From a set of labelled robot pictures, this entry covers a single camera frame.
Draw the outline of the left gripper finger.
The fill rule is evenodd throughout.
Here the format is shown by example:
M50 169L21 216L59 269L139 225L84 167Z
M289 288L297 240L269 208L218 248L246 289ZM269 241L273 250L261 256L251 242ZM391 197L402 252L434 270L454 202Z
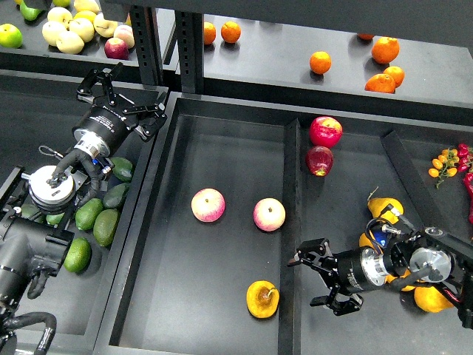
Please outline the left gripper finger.
M141 106L128 106L122 110L122 122L126 128L135 132L142 141L150 141L167 121L165 114L165 100L167 93L162 92L154 104Z
M117 78L122 69L122 62L114 65L110 71L91 69L79 84L76 90L76 99L91 104L92 107L117 109L120 101L118 94L115 93L112 82ZM96 84L100 85L102 95L94 96L92 89Z

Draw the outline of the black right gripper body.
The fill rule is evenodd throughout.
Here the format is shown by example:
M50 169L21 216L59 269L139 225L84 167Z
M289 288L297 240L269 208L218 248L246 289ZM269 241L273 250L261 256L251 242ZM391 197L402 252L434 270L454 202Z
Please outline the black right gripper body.
M324 265L332 272L345 295L373 291L384 285L387 270L383 256L373 248L357 248L327 257Z

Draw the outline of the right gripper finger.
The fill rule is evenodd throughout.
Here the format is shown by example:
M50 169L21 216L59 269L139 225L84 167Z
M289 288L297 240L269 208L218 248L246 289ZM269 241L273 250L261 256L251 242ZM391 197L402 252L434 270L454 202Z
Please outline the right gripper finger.
M330 242L327 238L306 240L297 248L294 256L287 262L288 267L305 265L320 274L332 274L333 254L330 250Z
M325 308L328 308L337 317L355 313L361 310L361 307L364 304L364 299L362 296L359 296L358 294L351 294L348 296L347 300L338 300L338 293L339 289L333 287L328 295L314 297L310 301L310 306L323 306Z

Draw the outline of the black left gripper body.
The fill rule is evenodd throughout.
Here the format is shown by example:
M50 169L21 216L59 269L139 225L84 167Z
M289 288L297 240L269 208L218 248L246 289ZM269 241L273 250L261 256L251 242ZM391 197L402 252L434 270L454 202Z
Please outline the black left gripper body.
M86 114L72 130L77 143L75 149L87 153L91 158L110 157L116 153L131 132L128 118L123 111L134 106L134 102L123 95L109 103L106 96L99 96L92 102Z

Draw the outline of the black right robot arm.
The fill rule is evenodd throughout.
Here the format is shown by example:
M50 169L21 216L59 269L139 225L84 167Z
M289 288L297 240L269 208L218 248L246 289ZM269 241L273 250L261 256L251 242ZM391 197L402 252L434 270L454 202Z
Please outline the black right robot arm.
M399 229L384 217L391 213L404 225ZM392 204L365 226L368 246L332 253L326 238L304 241L289 266L306 265L319 273L329 293L315 297L336 316L361 309L362 293L393 280L397 291L408 286L433 288L457 309L464 328L472 327L472 245L435 226L416 229Z

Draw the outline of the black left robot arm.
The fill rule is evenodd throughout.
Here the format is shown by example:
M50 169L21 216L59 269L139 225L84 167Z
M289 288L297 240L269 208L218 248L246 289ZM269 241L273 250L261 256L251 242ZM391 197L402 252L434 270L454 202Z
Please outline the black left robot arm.
M55 165L28 174L17 166L1 186L1 353L14 354L16 330L44 325L35 354L46 354L57 321L48 312L17 315L22 297L35 299L60 271L74 234L67 226L86 202L106 188L111 156L131 132L151 140L166 122L161 91L153 104L137 105L116 92L113 80L122 70L91 69L76 98L90 107L73 127L75 144L65 154L53 151Z

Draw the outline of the green avocado under arm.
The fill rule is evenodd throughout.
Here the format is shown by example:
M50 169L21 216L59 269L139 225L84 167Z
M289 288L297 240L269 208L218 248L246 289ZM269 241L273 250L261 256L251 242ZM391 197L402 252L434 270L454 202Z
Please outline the green avocado under arm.
M75 225L81 231L92 229L97 216L103 211L103 202L99 198L92 198L75 213Z

